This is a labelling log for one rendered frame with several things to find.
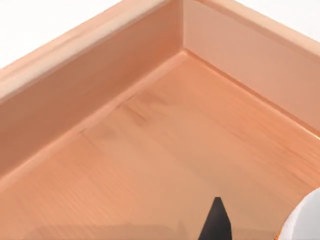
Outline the white and orange object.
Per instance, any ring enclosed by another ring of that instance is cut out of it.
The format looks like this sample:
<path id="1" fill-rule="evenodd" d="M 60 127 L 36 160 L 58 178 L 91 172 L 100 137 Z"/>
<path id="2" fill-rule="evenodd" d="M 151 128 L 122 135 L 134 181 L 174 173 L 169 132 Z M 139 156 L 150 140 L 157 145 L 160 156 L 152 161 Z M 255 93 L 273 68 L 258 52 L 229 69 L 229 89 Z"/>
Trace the white and orange object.
<path id="1" fill-rule="evenodd" d="M 320 240 L 320 187 L 306 195 L 290 213 L 277 240 Z"/>

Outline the shallow salmon-coloured box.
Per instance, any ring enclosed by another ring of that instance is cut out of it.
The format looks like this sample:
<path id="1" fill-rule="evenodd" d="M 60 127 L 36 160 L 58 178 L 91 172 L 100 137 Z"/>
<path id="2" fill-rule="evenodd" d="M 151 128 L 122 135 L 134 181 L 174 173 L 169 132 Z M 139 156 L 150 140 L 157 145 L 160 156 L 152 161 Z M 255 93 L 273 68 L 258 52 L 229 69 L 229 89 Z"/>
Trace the shallow salmon-coloured box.
<path id="1" fill-rule="evenodd" d="M 122 0 L 0 70 L 0 240 L 275 240 L 320 187 L 320 41 L 236 0 Z"/>

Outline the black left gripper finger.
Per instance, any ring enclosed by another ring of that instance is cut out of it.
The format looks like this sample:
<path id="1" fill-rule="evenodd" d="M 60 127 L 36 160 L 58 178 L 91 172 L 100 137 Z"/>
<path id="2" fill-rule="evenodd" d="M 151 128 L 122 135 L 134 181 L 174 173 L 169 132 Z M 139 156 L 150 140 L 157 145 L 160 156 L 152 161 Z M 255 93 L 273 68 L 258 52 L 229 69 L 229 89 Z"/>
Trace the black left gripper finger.
<path id="1" fill-rule="evenodd" d="M 215 197 L 198 240 L 232 240 L 232 227 L 220 197 Z"/>

